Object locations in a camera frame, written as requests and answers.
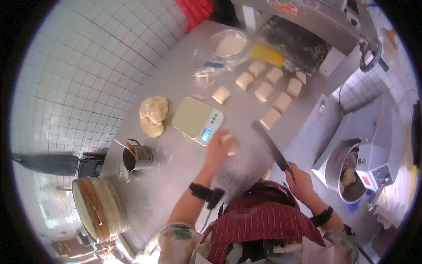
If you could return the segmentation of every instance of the chef knife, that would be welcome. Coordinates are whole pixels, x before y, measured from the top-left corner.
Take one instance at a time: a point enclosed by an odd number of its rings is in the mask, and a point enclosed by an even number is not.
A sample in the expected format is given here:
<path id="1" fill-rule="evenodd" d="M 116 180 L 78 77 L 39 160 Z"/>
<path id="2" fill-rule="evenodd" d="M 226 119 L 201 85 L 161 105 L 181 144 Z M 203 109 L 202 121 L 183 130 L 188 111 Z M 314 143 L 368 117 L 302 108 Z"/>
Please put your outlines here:
<path id="1" fill-rule="evenodd" d="M 277 163 L 277 165 L 280 167 L 282 171 L 288 170 L 292 171 L 289 164 L 283 157 L 282 153 L 279 151 L 277 146 L 274 144 L 273 140 L 270 138 L 270 136 L 267 134 L 265 129 L 261 126 L 259 121 L 253 121 L 252 129 L 255 131 L 255 133 L 258 135 L 259 139 L 264 143 L 264 145 L 267 147 L 267 150 L 273 157 L 274 161 Z"/>

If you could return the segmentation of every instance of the hand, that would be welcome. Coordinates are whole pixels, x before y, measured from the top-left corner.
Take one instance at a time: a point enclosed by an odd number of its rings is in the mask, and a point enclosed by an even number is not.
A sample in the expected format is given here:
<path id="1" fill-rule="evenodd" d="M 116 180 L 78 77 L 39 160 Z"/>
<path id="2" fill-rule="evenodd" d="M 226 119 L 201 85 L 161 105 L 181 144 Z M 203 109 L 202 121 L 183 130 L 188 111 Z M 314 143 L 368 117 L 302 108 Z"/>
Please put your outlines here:
<path id="1" fill-rule="evenodd" d="M 207 169 L 217 171 L 227 158 L 227 153 L 233 144 L 233 137 L 222 142 L 222 137 L 229 134 L 227 129 L 217 131 L 207 147 L 205 165 Z"/>
<path id="2" fill-rule="evenodd" d="M 309 207 L 309 204 L 318 198 L 312 186 L 311 176 L 299 169 L 293 162 L 289 162 L 289 165 L 292 168 L 293 176 L 288 170 L 285 173 L 290 191 L 299 201 Z"/>

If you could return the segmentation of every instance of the person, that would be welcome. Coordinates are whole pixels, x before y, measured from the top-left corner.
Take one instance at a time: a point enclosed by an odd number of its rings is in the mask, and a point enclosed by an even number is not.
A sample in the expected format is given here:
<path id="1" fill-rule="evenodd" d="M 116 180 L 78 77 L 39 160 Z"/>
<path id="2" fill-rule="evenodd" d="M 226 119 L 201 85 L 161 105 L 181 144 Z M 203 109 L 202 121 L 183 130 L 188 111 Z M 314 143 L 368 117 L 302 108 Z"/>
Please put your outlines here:
<path id="1" fill-rule="evenodd" d="M 215 133 L 205 163 L 193 183 L 210 188 L 233 139 L 222 142 L 227 130 Z M 158 263 L 357 263 L 354 233 L 314 191 L 311 177 L 294 163 L 286 171 L 289 186 L 259 180 L 227 206 L 203 234 L 195 223 L 204 200 L 187 189 L 160 232 Z M 314 217 L 300 212 L 296 197 Z M 325 234 L 317 228 L 320 226 Z"/>

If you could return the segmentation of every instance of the red cloth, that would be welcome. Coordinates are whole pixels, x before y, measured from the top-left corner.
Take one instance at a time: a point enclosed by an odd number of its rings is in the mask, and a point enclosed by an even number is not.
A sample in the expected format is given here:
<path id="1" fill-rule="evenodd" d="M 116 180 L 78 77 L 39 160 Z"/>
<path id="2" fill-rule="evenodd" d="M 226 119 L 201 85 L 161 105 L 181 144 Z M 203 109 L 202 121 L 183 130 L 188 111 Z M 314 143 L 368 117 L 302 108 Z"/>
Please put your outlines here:
<path id="1" fill-rule="evenodd" d="M 211 248 L 207 260 L 213 264 L 224 264 L 227 249 L 232 243 L 257 240 L 309 240 L 325 246 L 321 233 L 311 220 L 298 208 L 273 201 L 267 195 L 276 197 L 275 192 L 268 192 L 262 187 L 277 187 L 285 190 L 290 199 L 290 192 L 275 182 L 259 182 L 237 202 L 225 210 L 225 214 L 216 220 L 211 235 Z"/>
<path id="2" fill-rule="evenodd" d="M 185 33 L 191 32 L 196 26 L 209 18 L 214 10 L 212 0 L 176 0 L 183 10 L 188 23 L 184 29 Z"/>

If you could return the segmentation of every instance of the digital kitchen scale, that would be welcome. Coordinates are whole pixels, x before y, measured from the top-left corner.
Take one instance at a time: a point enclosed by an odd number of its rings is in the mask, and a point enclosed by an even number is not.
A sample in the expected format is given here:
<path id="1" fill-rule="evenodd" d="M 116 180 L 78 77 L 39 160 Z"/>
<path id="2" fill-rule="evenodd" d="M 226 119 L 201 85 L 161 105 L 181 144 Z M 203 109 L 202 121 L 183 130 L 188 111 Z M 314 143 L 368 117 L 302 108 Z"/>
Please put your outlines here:
<path id="1" fill-rule="evenodd" d="M 171 124 L 199 144 L 207 146 L 223 123 L 223 113 L 190 97 L 185 97 Z"/>

